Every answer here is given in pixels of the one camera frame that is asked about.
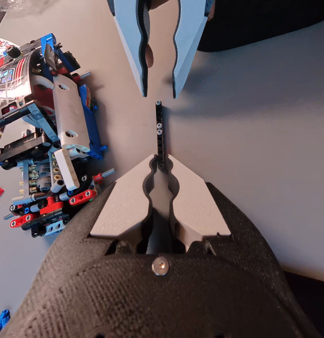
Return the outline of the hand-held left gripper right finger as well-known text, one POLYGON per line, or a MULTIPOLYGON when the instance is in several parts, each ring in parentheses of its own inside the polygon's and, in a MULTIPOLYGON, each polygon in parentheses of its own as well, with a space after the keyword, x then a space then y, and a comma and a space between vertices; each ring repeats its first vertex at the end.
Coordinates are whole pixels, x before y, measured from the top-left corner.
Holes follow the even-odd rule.
POLYGON ((187 252, 194 242, 230 237, 227 222, 204 179, 172 155, 166 157, 166 165, 172 194, 169 222, 175 244, 187 252))

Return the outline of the person's right hand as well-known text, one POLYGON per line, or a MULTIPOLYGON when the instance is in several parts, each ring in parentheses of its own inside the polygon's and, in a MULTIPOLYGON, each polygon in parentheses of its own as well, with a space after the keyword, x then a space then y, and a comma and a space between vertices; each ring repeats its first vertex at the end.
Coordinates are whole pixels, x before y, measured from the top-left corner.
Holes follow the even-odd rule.
POLYGON ((151 68, 154 64, 154 56, 152 49, 149 44, 147 44, 146 49, 145 49, 145 60, 147 64, 147 68, 151 68))

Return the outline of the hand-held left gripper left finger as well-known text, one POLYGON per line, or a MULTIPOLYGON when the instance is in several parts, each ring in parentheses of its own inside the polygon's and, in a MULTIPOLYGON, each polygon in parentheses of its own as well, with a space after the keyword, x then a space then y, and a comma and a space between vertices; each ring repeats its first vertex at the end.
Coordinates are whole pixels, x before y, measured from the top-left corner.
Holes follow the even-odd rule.
POLYGON ((157 155, 151 154, 122 175, 91 229, 92 237, 128 241, 138 253, 147 251, 152 233, 152 200, 157 155))

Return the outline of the pile of blue black pins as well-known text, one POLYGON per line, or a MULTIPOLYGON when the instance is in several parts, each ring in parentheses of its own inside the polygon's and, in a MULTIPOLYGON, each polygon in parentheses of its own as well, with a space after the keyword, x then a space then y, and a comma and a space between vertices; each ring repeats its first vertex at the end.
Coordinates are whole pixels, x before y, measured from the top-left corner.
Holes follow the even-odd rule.
POLYGON ((7 325, 10 320, 10 311, 5 309, 0 314, 0 332, 7 325))

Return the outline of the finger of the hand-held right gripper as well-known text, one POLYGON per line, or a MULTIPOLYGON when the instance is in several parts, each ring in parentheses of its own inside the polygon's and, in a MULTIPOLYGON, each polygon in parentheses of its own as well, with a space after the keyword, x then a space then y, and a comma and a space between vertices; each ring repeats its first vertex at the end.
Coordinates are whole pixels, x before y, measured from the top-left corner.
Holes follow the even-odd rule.
POLYGON ((176 60, 172 72, 173 97, 180 95, 187 80, 199 41, 208 19, 208 1, 180 0, 173 36, 176 60))
POLYGON ((149 1, 114 0, 113 17, 134 79, 147 96, 149 68, 149 1))

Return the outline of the partly built lego car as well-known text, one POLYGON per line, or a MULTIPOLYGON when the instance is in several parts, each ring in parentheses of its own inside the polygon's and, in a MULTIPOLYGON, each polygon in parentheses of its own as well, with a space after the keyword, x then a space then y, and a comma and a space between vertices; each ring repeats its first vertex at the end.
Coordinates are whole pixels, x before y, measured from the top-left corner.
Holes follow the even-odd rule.
POLYGON ((86 172, 103 159, 97 102, 78 74, 79 63, 50 33, 19 46, 24 53, 18 109, 0 118, 0 168, 19 168, 21 191, 12 199, 9 227, 33 238, 61 232, 100 192, 114 169, 86 172))

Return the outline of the black lego beam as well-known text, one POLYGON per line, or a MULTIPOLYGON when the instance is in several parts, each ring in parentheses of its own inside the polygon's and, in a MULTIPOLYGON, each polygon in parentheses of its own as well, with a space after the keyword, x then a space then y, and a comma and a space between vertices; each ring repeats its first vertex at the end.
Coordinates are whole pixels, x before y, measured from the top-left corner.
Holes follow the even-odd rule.
MULTIPOLYGON (((163 106, 156 105, 156 124, 162 123, 163 124, 163 106)), ((165 152, 164 152, 164 124, 162 127, 163 134, 157 135, 157 160, 158 160, 158 169, 160 171, 165 171, 165 152)))

